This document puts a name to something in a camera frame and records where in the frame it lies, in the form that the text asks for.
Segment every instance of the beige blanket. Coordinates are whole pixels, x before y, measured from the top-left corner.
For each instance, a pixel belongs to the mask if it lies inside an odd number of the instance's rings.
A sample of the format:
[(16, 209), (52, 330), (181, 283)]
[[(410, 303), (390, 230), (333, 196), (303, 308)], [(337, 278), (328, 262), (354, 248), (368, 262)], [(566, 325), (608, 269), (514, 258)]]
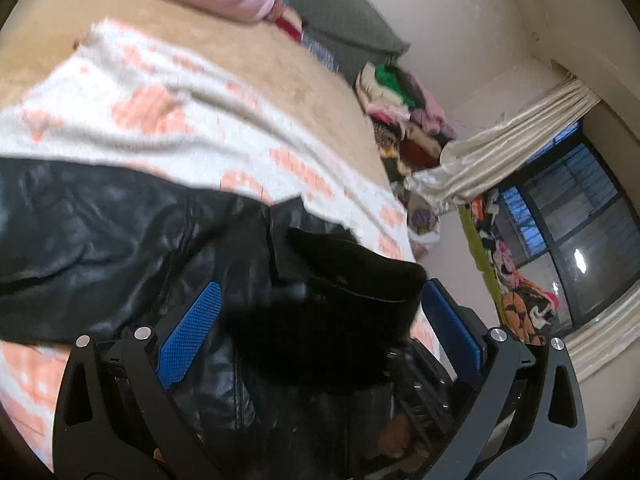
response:
[(254, 86), (359, 173), (388, 187), (373, 137), (347, 83), (273, 25), (240, 25), (168, 0), (21, 0), (0, 32), (0, 108), (111, 17), (196, 51)]

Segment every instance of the white blanket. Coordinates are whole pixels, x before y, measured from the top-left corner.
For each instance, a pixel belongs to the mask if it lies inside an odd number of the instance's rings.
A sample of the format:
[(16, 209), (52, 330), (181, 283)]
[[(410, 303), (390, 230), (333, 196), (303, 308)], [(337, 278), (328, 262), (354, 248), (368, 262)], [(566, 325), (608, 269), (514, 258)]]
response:
[[(127, 166), (266, 203), (303, 197), (367, 248), (412, 260), (406, 214), (242, 81), (193, 52), (122, 23), (94, 25), (75, 54), (0, 113), (4, 156)], [(412, 333), (438, 356), (419, 310)], [(0, 402), (51, 467), (68, 349), (0, 342)]]

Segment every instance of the blue gripper pad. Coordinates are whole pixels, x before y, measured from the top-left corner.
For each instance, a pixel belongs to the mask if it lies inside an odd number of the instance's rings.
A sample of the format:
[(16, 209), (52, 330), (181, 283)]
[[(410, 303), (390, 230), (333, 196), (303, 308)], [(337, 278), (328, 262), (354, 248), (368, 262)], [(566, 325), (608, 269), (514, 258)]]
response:
[(429, 280), (422, 289), (422, 309), (435, 330), (456, 374), (465, 383), (478, 386), (486, 348), (481, 347), (461, 318), (463, 307), (457, 305), (437, 280)]
[(220, 286), (210, 282), (160, 349), (158, 379), (165, 390), (184, 378), (221, 308)]

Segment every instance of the window frame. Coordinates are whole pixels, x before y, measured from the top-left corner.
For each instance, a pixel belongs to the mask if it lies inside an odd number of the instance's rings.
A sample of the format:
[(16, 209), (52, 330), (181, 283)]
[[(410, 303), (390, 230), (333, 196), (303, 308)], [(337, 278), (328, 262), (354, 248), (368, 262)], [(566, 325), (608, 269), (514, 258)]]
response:
[[(605, 205), (603, 205), (598, 211), (591, 214), (587, 219), (578, 224), (575, 228), (571, 229), (569, 232), (564, 234), (562, 237), (558, 238), (558, 240), (554, 240), (551, 232), (549, 231), (548, 226), (544, 220), (540, 209), (532, 199), (531, 195), (524, 187), (524, 183), (526, 183), (529, 179), (538, 176), (540, 173), (545, 171), (547, 168), (551, 167), (551, 165), (555, 164), (558, 160), (560, 160), (563, 156), (569, 153), (572, 149), (577, 146), (584, 145), (590, 151), (591, 155), (594, 156), (597, 163), (603, 169), (607, 177), (612, 182), (613, 186), (616, 189), (616, 195), (611, 198)], [(613, 203), (617, 200), (622, 199), (629, 211), (631, 212), (632, 219), (634, 220), (636, 227), (640, 230), (640, 216), (638, 215), (638, 211), (634, 204), (631, 202), (631, 199), (626, 194), (624, 188), (621, 186), (620, 182), (617, 180), (616, 176), (611, 171), (611, 168), (604, 161), (598, 150), (594, 147), (594, 145), (589, 141), (589, 139), (584, 135), (582, 129), (582, 120), (578, 122), (578, 129), (560, 140), (555, 146), (552, 146), (551, 149), (547, 150), (545, 153), (542, 153), (540, 156), (533, 158), (530, 162), (526, 162), (523, 166), (521, 166), (514, 173), (510, 174), (507, 178), (501, 181), (498, 184), (497, 189), (498, 192), (502, 193), (505, 190), (515, 187), (515, 189), (520, 193), (525, 205), (529, 209), (529, 212), (538, 226), (540, 234), (542, 235), (542, 239), (546, 244), (546, 249), (540, 251), (535, 256), (530, 256), (523, 263), (521, 263), (518, 268), (523, 267), (524, 265), (531, 263), (535, 259), (543, 256), (544, 254), (549, 254), (551, 260), (553, 261), (554, 267), (556, 268), (556, 273), (558, 274), (558, 278), (562, 283), (562, 288), (564, 289), (564, 294), (566, 296), (566, 302), (569, 307), (569, 314), (572, 319), (572, 327), (559, 331), (555, 333), (554, 336), (564, 337), (567, 334), (574, 332), (579, 329), (581, 326), (584, 326), (590, 320), (597, 317), (603, 310), (605, 310), (608, 306), (611, 305), (617, 298), (622, 296), (629, 287), (631, 287), (638, 279), (640, 279), (640, 272), (624, 282), (620, 285), (612, 294), (610, 294), (604, 300), (599, 301), (596, 305), (594, 305), (587, 313), (582, 314), (575, 308), (575, 305), (578, 304), (577, 295), (575, 293), (574, 284), (570, 278), (570, 274), (568, 269), (564, 264), (564, 258), (562, 257), (562, 253), (560, 251), (560, 246), (567, 240), (569, 240), (575, 234), (581, 232), (585, 227), (590, 225), (593, 221), (597, 220), (605, 211), (611, 207)]]

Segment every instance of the bed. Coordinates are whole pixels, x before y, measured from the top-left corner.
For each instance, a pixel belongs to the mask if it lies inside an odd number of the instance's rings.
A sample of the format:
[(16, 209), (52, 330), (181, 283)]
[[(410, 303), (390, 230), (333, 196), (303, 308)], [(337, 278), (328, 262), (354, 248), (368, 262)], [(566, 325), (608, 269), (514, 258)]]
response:
[[(357, 174), (354, 180), (360, 183), (360, 194), (377, 204), (374, 208), (379, 211), (372, 214), (380, 218), (371, 225), (380, 226), (376, 234), (380, 243), (372, 242), (373, 250), (412, 259), (404, 217), (389, 191), (372, 128), (352, 89), (343, 76), (327, 71), (271, 25), (239, 25), (168, 0), (20, 0), (0, 32), (0, 108), (23, 104), (26, 92), (72, 56), (92, 24), (105, 18), (127, 30), (142, 31), (159, 44), (187, 49), (233, 74), (308, 132), (319, 143), (318, 150), (328, 148), (330, 158), (337, 154), (336, 160)], [(377, 53), (370, 49), (366, 55), (376, 60), (375, 56), (393, 48), (383, 45)], [(140, 164), (139, 169), (145, 168), (154, 170)], [(344, 195), (354, 204), (359, 202), (346, 190)], [(346, 222), (337, 213), (329, 216)], [(413, 333), (437, 352), (426, 320), (414, 324)], [(0, 342), (0, 402), (49, 467), (52, 415), (65, 352), (64, 348)]]

